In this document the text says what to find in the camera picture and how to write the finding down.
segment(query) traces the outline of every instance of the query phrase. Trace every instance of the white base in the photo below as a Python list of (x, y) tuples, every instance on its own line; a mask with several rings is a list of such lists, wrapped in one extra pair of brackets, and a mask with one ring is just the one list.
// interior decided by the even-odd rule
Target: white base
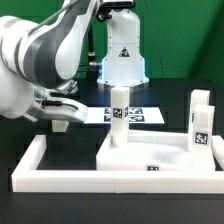
[(111, 142), (109, 133), (97, 154), (97, 170), (215, 170), (211, 148), (190, 152), (187, 134), (129, 130), (127, 143)]
[[(219, 141), (212, 150), (221, 155)], [(45, 150), (45, 136), (36, 136), (12, 174), (14, 192), (224, 193), (224, 172), (36, 170)]]

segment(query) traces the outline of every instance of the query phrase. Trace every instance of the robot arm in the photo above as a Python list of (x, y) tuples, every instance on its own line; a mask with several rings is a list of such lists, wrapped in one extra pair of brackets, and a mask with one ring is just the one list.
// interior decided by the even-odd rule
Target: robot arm
[[(63, 7), (71, 2), (65, 0)], [(51, 97), (48, 89), (69, 86), (98, 5), (98, 0), (77, 0), (54, 24), (32, 33), (38, 24), (12, 16), (0, 18), (0, 113), (3, 116), (11, 119), (24, 116), (32, 121), (86, 120), (86, 106)]]
[(16, 18), (8, 20), (7, 23), (15, 23), (3, 37), (3, 62), (24, 79), (57, 89), (71, 80), (78, 69), (83, 41), (98, 4), (97, 0), (77, 0), (53, 25), (31, 34), (30, 30), (38, 24)]

